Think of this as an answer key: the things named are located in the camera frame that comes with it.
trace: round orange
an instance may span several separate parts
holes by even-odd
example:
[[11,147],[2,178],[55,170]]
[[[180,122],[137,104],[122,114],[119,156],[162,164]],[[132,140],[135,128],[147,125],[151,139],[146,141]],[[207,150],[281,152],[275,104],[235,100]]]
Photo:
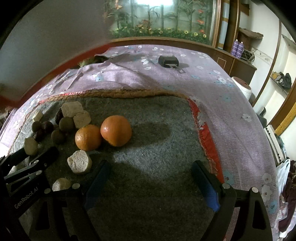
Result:
[[101,126],[102,137],[112,146],[123,146],[131,138],[131,125],[121,115],[109,116]]
[[100,146],[101,142],[100,128],[95,125],[86,125],[75,134],[75,143],[83,151],[95,150]]

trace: purple bottle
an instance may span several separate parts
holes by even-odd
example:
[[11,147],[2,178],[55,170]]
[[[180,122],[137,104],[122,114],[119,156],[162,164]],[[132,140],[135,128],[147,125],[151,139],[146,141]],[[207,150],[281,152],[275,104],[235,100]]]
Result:
[[237,47],[237,53],[235,54],[235,57],[241,58],[243,51],[244,51],[244,45],[241,42],[241,43],[239,43],[239,46]]
[[233,56],[236,55],[238,46],[239,46],[239,41],[238,40],[235,40],[233,42],[233,46],[232,46],[232,49],[231,49],[231,52],[230,52],[231,55],[233,55]]

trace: glass panel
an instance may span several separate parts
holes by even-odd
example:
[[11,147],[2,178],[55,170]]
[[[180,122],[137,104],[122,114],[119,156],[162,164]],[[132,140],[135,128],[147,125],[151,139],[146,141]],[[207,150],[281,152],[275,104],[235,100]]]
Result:
[[113,38],[172,37],[212,44],[216,0],[106,0]]

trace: maroon cloth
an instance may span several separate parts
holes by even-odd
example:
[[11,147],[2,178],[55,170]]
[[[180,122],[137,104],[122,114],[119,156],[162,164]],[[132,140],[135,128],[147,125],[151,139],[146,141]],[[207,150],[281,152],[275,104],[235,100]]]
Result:
[[279,221],[279,231],[285,232],[291,222],[296,207],[296,167],[295,161],[291,161],[290,171],[287,182],[283,190],[283,197],[288,202],[288,215],[285,219]]

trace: bed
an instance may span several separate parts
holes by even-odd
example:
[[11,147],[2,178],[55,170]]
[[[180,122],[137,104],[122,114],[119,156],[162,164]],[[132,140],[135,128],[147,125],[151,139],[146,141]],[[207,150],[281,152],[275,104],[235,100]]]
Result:
[[[0,156],[11,151],[26,115],[51,96],[91,89],[176,91],[188,96],[189,104],[196,107],[193,115],[211,172],[237,189],[257,187],[276,232],[279,197],[271,148],[253,108],[224,70],[205,53],[163,45],[119,46],[103,55],[109,60],[66,70],[14,110],[1,130]],[[161,55],[176,56],[179,68],[160,66]],[[237,215],[235,210],[227,240]]]

